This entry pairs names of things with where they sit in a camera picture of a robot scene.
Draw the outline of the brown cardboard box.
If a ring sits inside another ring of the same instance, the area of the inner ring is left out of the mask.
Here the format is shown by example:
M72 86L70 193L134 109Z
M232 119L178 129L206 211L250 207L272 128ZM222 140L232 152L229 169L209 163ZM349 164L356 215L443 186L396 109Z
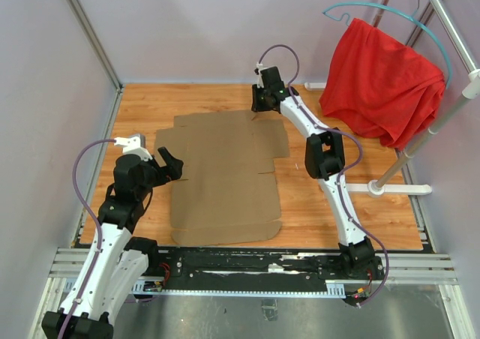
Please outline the brown cardboard box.
M184 163L170 202L176 244L234 245L278 234L274 160L290 155L282 120L248 110L179 115L157 131L154 146Z

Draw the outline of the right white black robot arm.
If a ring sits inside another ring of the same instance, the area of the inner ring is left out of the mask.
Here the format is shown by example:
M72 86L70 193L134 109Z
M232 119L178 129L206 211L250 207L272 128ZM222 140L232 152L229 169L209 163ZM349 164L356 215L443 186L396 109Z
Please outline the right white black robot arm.
M326 127L306 106L299 93L287 88L277 67L258 63L254 70L257 83L252 85L254 112L275 111L294 124L305 138L304 165L308 175L317 180L328 200L337 226L340 271L356 279L361 274L380 278L383 267L371 240L358 227L359 220L348 194L343 170L344 144L340 131Z

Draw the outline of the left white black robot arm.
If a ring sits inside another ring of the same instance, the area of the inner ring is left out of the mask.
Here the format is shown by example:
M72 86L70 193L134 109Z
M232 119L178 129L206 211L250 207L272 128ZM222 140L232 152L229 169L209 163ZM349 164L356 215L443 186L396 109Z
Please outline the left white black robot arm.
M139 146L124 147L113 182L99 208L94 241L75 284L56 311L45 313L47 338L112 338L116 317L141 275L161 266L155 240L135 237L145 199L156 187L179 180L183 162L160 147L164 165Z

